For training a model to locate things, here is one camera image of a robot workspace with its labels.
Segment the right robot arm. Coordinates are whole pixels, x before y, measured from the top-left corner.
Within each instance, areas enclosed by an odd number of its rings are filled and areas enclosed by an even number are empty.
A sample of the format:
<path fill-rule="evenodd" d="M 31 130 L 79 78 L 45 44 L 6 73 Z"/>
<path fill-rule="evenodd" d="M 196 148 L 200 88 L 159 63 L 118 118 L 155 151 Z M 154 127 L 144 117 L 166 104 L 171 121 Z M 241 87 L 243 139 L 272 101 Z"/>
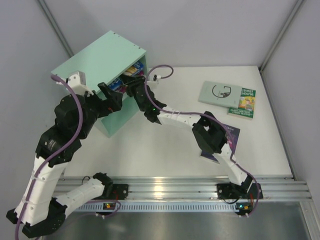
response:
<path fill-rule="evenodd" d="M 126 93 L 133 97 L 152 123 L 171 125 L 192 131 L 199 148 L 213 156 L 225 170 L 229 183 L 217 184 L 220 200 L 259 199 L 263 197 L 261 186 L 255 178 L 236 163 L 231 137 L 212 113 L 182 113 L 156 100 L 144 76 L 121 75 Z"/>

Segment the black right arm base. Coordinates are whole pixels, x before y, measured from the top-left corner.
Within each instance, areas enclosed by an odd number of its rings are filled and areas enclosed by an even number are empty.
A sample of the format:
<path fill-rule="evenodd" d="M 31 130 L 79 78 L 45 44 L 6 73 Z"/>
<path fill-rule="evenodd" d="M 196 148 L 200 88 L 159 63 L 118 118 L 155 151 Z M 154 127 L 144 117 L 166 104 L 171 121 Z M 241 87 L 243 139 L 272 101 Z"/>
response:
<path fill-rule="evenodd" d="M 219 200 L 249 200 L 251 197 L 256 200 L 264 197 L 259 183 L 253 183 L 249 187 L 233 183 L 219 183 L 216 187 Z"/>

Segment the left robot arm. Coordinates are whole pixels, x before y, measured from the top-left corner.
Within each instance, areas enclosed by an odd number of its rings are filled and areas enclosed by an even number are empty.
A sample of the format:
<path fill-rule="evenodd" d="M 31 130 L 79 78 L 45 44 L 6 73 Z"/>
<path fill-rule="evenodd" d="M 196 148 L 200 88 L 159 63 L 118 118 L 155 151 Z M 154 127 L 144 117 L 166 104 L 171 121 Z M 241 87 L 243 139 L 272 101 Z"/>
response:
<path fill-rule="evenodd" d="M 54 125 L 45 131 L 35 150 L 32 174 L 19 205 L 6 217 L 29 239 L 51 235 L 66 218 L 83 204 L 107 199 L 113 191 L 113 180 L 98 172 L 83 185 L 60 196 L 53 196 L 62 172 L 88 137 L 97 119 L 122 108 L 122 93 L 99 83 L 105 99 L 96 93 L 69 94 L 55 107 Z"/>

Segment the blue 91-Storey Treehouse book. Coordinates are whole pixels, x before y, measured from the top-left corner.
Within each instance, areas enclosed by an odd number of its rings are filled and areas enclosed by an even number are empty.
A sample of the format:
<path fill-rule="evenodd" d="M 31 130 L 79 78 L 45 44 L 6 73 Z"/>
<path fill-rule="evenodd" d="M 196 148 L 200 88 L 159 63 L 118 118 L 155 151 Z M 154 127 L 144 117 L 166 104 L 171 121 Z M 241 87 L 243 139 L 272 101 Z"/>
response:
<path fill-rule="evenodd" d="M 122 75 L 118 76 L 107 86 L 113 91 L 124 94 L 126 92 L 126 87 L 122 83 L 121 76 L 138 77 L 138 73 L 141 71 L 144 71 L 144 64 L 141 61 L 137 61 L 131 67 L 129 67 Z"/>

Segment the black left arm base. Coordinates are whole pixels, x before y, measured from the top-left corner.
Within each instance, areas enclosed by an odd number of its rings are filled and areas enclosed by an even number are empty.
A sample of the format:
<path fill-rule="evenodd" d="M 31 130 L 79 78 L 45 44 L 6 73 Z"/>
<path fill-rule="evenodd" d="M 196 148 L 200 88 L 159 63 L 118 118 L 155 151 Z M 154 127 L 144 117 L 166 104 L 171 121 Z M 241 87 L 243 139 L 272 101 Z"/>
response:
<path fill-rule="evenodd" d="M 101 196 L 95 197 L 95 200 L 125 200 L 129 194 L 128 184 L 113 184 L 112 189 L 107 192 L 103 192 Z"/>

